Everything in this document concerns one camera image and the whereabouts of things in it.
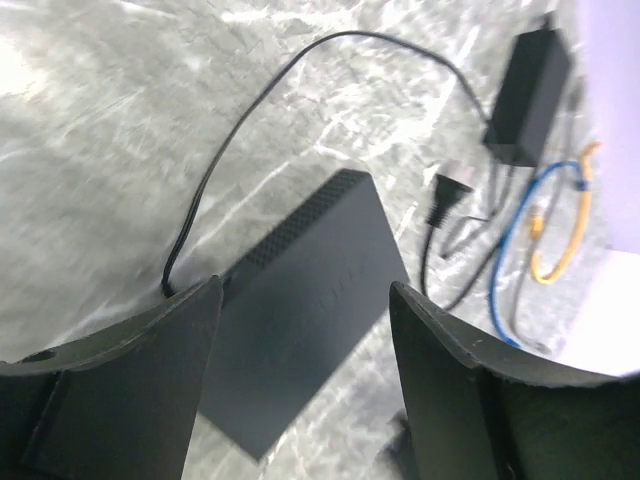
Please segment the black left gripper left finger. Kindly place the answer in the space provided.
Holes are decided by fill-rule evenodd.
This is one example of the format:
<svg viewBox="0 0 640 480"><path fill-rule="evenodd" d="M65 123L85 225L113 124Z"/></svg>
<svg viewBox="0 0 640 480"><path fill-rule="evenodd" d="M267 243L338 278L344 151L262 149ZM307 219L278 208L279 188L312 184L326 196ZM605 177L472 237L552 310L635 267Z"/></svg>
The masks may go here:
<svg viewBox="0 0 640 480"><path fill-rule="evenodd" d="M178 479L222 305L218 277L1 366L5 479Z"/></svg>

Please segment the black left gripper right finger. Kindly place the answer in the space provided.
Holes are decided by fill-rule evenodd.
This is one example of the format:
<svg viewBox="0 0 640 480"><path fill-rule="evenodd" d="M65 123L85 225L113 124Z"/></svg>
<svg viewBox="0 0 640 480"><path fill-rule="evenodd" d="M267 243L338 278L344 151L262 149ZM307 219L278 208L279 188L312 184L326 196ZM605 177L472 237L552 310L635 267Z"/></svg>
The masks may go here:
<svg viewBox="0 0 640 480"><path fill-rule="evenodd" d="M402 283L389 291L421 479L635 479L639 378L510 346Z"/></svg>

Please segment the black network switch box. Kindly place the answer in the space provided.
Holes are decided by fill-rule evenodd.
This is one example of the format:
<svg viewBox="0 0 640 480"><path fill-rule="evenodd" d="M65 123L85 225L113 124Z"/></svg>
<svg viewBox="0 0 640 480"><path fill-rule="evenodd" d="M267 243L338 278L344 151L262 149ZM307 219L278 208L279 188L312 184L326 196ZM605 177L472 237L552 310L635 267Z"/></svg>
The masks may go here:
<svg viewBox="0 0 640 480"><path fill-rule="evenodd" d="M407 278L372 176L337 171L224 275L200 413L262 458Z"/></svg>

